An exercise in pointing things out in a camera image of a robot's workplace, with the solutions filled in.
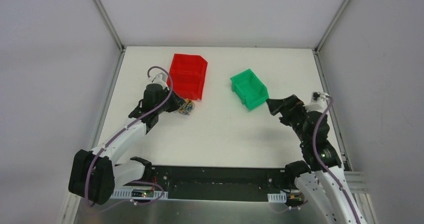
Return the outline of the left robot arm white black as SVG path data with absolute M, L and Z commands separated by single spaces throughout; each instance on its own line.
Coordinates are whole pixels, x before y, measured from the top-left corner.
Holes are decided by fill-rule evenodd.
M 149 185 L 153 179 L 152 172 L 147 169 L 151 166 L 149 161 L 133 157 L 118 164 L 118 160 L 148 134 L 161 113 L 175 112 L 183 104 L 184 99 L 166 85 L 147 85 L 143 98 L 120 129 L 104 144 L 89 151 L 81 149 L 75 154 L 68 191 L 88 202 L 103 205 L 115 189 L 125 184 L 135 181 L 143 187 Z

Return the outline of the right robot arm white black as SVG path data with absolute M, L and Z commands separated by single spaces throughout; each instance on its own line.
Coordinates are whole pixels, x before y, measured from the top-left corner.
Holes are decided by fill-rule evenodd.
M 324 92 L 314 92 L 309 104 L 296 95 L 266 100 L 270 114 L 280 113 L 279 121 L 291 127 L 300 140 L 303 160 L 285 166 L 284 184 L 304 195 L 320 223 L 365 224 L 340 156 L 328 140 L 328 112 L 333 101 Z

